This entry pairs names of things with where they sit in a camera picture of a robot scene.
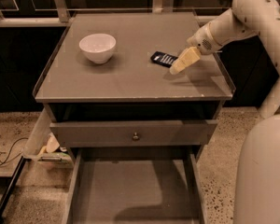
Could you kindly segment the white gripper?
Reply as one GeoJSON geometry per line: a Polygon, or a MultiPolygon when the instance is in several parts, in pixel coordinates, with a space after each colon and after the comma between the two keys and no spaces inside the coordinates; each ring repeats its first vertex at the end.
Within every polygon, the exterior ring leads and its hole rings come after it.
{"type": "Polygon", "coordinates": [[[221,49],[211,34],[210,24],[201,27],[193,36],[187,39],[189,48],[184,49],[174,61],[169,71],[172,75],[179,74],[187,67],[198,62],[202,55],[209,55],[221,49]]]}

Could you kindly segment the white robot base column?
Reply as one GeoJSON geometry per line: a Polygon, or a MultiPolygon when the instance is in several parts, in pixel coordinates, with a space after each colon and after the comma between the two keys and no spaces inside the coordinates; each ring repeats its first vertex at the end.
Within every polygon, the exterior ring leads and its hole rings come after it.
{"type": "Polygon", "coordinates": [[[242,145],[233,224],[280,224],[280,79],[262,103],[262,120],[242,145]]]}

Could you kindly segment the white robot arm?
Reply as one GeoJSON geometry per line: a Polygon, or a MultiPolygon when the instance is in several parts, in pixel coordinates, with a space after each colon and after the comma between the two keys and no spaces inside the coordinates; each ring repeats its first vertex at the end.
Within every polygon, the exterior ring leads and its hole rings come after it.
{"type": "Polygon", "coordinates": [[[276,0],[232,0],[230,9],[187,39],[189,46],[174,61],[176,75],[235,40],[256,35],[280,76],[280,6],[276,0]]]}

